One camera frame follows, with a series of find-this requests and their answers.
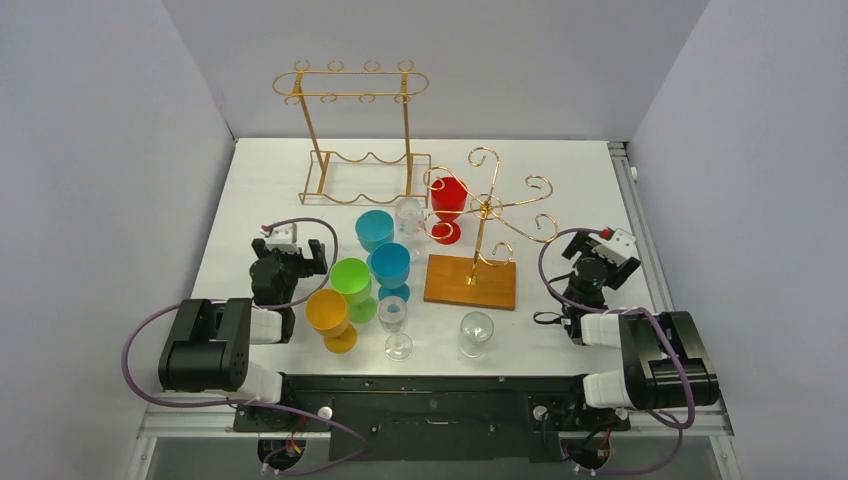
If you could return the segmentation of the blue plastic goblet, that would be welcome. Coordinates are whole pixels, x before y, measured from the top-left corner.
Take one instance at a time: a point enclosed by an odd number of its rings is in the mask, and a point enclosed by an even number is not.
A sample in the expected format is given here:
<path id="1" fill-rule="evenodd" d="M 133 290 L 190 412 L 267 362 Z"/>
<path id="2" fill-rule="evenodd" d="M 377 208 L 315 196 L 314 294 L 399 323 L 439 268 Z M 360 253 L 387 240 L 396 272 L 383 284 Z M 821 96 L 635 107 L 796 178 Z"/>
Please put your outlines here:
<path id="1" fill-rule="evenodd" d="M 399 243 L 385 243 L 377 247 L 368 258 L 368 265 L 379 284 L 378 298 L 390 296 L 408 302 L 410 288 L 407 280 L 410 274 L 411 256 L 408 249 Z"/>
<path id="2" fill-rule="evenodd" d="M 355 233 L 359 244 L 373 253 L 379 246 L 394 241 L 393 216 L 382 210 L 369 210 L 360 215 L 355 222 Z"/>

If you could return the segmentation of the clear patterned wine glass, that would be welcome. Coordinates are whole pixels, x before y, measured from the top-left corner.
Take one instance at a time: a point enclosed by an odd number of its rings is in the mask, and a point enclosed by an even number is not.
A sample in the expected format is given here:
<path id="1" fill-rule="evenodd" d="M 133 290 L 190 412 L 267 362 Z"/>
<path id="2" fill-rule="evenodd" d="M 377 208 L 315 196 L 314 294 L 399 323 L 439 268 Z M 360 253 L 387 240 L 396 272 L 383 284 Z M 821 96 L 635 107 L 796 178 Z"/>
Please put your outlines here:
<path id="1" fill-rule="evenodd" d="M 477 358 L 483 355 L 494 335 L 494 323 L 491 317 L 481 311 L 466 314 L 459 328 L 459 346 L 463 355 Z"/>

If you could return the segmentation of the gold hook rack wooden base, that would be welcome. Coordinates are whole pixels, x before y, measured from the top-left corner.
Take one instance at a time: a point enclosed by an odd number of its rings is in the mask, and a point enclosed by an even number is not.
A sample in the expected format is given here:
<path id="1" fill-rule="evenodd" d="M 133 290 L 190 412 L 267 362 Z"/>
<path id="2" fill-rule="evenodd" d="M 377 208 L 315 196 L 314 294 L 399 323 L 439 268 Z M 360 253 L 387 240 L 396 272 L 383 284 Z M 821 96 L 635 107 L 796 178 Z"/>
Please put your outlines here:
<path id="1" fill-rule="evenodd" d="M 553 184 L 543 176 L 529 175 L 525 178 L 525 185 L 545 192 L 535 198 L 505 203 L 495 195 L 500 170 L 498 153 L 490 147 L 476 147 L 468 153 L 467 161 L 472 167 L 480 168 L 489 157 L 495 159 L 491 184 L 488 191 L 480 194 L 473 193 L 467 184 L 448 167 L 434 166 L 424 173 L 423 182 L 429 191 L 431 204 L 436 203 L 436 194 L 451 184 L 455 184 L 466 194 L 467 203 L 467 206 L 462 209 L 453 206 L 448 208 L 435 206 L 426 213 L 424 216 L 426 222 L 435 217 L 438 222 L 433 227 L 447 230 L 442 235 L 436 235 L 433 233 L 433 228 L 425 226 L 424 233 L 428 237 L 436 242 L 451 238 L 458 229 L 456 220 L 463 215 L 470 215 L 478 221 L 474 254 L 471 257 L 445 254 L 431 254 L 428 257 L 423 293 L 423 300 L 426 302 L 513 311 L 516 308 L 517 299 L 517 264 L 514 261 L 514 249 L 510 243 L 501 241 L 496 243 L 491 254 L 486 256 L 483 252 L 486 225 L 498 222 L 522 237 L 540 244 L 552 242 L 558 233 L 556 219 L 546 213 L 537 214 L 534 222 L 539 231 L 544 229 L 544 223 L 551 226 L 552 234 L 547 237 L 535 237 L 516 227 L 504 217 L 504 212 L 510 208 L 530 205 L 550 198 L 554 193 Z"/>

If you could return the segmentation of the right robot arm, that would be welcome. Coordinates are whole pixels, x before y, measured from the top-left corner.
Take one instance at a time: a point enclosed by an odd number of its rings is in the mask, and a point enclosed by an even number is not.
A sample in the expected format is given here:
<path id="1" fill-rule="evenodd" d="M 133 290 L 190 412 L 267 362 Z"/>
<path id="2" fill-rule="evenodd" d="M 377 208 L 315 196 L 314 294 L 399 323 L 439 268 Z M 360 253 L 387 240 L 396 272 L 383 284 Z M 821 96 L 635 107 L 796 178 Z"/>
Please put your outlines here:
<path id="1" fill-rule="evenodd" d="M 577 345 L 621 355 L 620 367 L 587 375 L 583 389 L 565 398 L 572 424 L 588 427 L 604 408 L 658 410 L 718 401 L 717 375 L 690 313 L 646 315 L 608 307 L 605 290 L 622 287 L 641 265 L 632 234 L 610 228 L 579 232 L 562 255 L 574 262 L 562 293 L 566 332 Z"/>

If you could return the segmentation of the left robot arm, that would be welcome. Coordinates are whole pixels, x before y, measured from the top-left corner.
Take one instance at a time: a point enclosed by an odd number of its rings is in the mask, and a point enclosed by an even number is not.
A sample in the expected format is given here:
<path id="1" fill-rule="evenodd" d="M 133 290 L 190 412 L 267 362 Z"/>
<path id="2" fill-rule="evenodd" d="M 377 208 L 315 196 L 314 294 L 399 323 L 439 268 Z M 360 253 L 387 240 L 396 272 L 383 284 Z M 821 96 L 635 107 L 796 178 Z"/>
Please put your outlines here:
<path id="1" fill-rule="evenodd" d="M 290 304 L 298 282 L 328 272 L 325 245 L 310 239 L 311 255 L 288 242 L 257 238 L 248 273 L 252 298 L 224 302 L 187 299 L 180 303 L 158 364 L 165 390 L 213 392 L 230 399 L 259 401 L 259 416 L 272 429 L 291 427 L 298 402 L 283 393 L 284 376 L 249 359 L 252 345 L 286 344 L 296 315 Z"/>

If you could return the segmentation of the small clear front wine glass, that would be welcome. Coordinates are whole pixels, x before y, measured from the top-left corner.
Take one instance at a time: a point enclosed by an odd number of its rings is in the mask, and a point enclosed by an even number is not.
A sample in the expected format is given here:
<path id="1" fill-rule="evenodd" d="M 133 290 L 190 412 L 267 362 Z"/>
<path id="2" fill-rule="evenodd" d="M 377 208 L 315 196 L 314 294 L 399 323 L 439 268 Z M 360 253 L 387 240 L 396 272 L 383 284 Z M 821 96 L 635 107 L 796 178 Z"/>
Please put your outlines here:
<path id="1" fill-rule="evenodd" d="M 388 334 L 384 350 L 388 358 L 394 361 L 407 360 L 414 348 L 411 337 L 406 332 L 408 310 L 406 302 L 398 296 L 387 296 L 378 305 L 378 319 Z"/>

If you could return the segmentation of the green plastic goblet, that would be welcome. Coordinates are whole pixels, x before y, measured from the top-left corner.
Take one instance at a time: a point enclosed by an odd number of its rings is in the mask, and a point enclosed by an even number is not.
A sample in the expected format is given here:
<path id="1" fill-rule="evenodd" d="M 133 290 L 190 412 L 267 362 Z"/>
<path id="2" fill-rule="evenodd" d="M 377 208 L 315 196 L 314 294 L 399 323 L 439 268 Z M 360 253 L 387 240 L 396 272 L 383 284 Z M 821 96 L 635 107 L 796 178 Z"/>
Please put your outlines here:
<path id="1" fill-rule="evenodd" d="M 368 265 L 358 258 L 344 258 L 330 269 L 332 287 L 347 305 L 350 321 L 358 325 L 370 322 L 377 312 L 372 296 L 372 276 Z"/>

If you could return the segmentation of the orange plastic goblet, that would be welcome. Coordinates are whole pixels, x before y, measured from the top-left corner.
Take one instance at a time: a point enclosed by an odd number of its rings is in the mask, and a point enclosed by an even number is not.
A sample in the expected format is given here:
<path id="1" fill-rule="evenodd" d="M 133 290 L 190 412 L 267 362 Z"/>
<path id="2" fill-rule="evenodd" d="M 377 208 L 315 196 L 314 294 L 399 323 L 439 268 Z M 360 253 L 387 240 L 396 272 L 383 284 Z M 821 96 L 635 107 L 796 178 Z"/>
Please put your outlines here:
<path id="1" fill-rule="evenodd" d="M 306 302 L 305 314 L 328 351 L 344 354 L 353 349 L 357 331 L 350 323 L 348 305 L 340 293 L 331 289 L 315 292 Z"/>

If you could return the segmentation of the clear glass near red goblet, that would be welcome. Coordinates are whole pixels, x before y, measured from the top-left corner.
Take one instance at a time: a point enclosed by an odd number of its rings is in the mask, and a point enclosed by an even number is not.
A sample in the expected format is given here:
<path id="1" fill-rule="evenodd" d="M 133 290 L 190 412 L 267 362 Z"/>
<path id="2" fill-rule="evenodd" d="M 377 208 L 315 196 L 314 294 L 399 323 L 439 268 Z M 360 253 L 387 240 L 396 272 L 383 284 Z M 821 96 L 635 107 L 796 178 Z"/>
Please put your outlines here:
<path id="1" fill-rule="evenodd" d="M 395 240 L 410 253 L 411 262 L 418 262 L 424 246 L 423 208 L 416 198 L 404 197 L 395 207 Z"/>

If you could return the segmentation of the red plastic goblet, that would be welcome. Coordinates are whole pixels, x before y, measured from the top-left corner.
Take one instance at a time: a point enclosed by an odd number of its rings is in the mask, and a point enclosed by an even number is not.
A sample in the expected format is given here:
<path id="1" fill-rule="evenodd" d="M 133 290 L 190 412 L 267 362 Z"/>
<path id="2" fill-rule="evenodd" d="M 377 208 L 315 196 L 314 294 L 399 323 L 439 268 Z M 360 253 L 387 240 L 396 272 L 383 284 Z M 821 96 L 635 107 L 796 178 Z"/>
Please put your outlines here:
<path id="1" fill-rule="evenodd" d="M 440 244 L 453 244 L 461 237 L 461 228 L 456 220 L 465 211 L 468 193 L 464 185 L 452 176 L 434 180 L 430 193 L 433 211 L 438 219 L 431 228 L 431 234 Z"/>

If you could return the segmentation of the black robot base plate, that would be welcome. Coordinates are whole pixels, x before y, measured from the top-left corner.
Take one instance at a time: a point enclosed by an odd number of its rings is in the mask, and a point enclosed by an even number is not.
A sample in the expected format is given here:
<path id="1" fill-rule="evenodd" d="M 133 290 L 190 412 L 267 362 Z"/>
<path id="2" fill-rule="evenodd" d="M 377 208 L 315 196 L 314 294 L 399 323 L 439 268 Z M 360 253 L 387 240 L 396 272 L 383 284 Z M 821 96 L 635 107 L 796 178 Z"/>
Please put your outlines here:
<path id="1" fill-rule="evenodd" d="M 547 462 L 558 460 L 559 440 L 585 453 L 606 431 L 630 428 L 613 410 L 585 403 L 579 376 L 287 375 L 282 403 L 312 413 L 327 407 L 355 433 L 255 406 L 238 408 L 234 431 L 326 433 L 332 460 L 361 450 L 363 461 Z"/>

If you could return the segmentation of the aluminium table frame rail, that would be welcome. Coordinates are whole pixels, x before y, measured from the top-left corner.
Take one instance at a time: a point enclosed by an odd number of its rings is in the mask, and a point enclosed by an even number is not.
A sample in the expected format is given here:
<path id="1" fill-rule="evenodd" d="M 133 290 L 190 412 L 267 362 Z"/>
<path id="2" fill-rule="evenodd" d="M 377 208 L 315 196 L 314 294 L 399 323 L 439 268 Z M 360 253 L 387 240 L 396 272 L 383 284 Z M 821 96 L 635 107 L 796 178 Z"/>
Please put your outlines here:
<path id="1" fill-rule="evenodd" d="M 647 217 L 639 199 L 632 164 L 628 157 L 627 143 L 610 141 L 607 147 L 627 212 L 630 231 L 637 238 L 637 250 L 652 304 L 657 311 L 676 310 Z M 713 406 L 698 407 L 696 412 L 697 418 L 691 432 L 703 436 L 732 436 L 734 434 L 722 399 Z"/>

